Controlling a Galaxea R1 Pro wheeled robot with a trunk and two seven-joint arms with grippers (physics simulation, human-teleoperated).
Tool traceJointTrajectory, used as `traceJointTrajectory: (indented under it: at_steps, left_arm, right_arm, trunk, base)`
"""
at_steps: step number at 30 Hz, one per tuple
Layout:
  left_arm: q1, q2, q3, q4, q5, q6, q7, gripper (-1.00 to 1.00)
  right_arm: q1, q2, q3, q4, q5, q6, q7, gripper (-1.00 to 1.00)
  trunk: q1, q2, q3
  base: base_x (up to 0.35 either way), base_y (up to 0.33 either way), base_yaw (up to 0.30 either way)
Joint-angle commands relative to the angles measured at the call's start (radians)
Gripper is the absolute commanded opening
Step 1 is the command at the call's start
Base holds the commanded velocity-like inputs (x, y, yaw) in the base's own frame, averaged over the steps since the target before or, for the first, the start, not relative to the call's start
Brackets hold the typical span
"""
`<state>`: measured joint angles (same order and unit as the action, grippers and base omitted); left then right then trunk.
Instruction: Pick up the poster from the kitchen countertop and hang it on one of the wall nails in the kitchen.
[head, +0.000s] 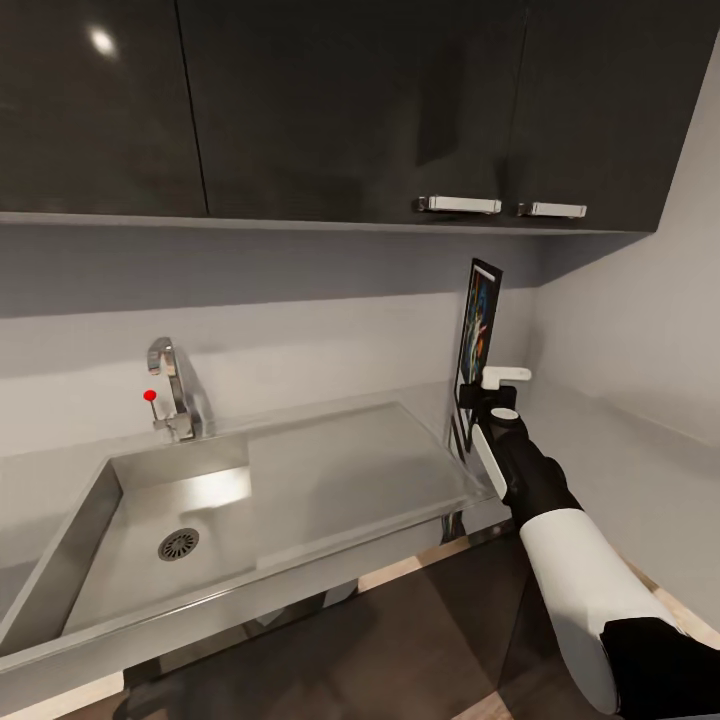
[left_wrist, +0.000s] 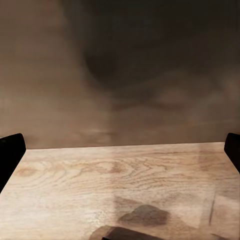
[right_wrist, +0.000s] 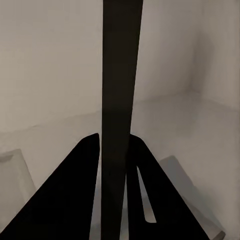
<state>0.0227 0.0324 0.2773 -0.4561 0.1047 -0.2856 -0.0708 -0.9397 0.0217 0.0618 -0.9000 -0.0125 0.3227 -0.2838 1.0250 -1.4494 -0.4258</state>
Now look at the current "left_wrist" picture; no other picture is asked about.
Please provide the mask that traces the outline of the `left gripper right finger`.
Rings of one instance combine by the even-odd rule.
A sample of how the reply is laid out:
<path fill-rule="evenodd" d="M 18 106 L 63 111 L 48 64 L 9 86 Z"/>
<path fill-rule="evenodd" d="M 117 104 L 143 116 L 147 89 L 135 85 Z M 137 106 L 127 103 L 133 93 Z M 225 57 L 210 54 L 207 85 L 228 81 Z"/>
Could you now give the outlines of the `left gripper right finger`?
<path fill-rule="evenodd" d="M 240 173 L 240 135 L 228 133 L 224 151 Z"/>

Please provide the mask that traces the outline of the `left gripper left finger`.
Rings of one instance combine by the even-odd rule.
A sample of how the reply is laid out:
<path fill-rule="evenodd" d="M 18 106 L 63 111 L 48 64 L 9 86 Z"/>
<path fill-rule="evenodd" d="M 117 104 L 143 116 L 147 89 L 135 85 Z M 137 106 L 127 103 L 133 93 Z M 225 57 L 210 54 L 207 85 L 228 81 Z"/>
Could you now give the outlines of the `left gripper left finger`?
<path fill-rule="evenodd" d="M 0 193 L 26 152 L 21 133 L 0 138 Z"/>

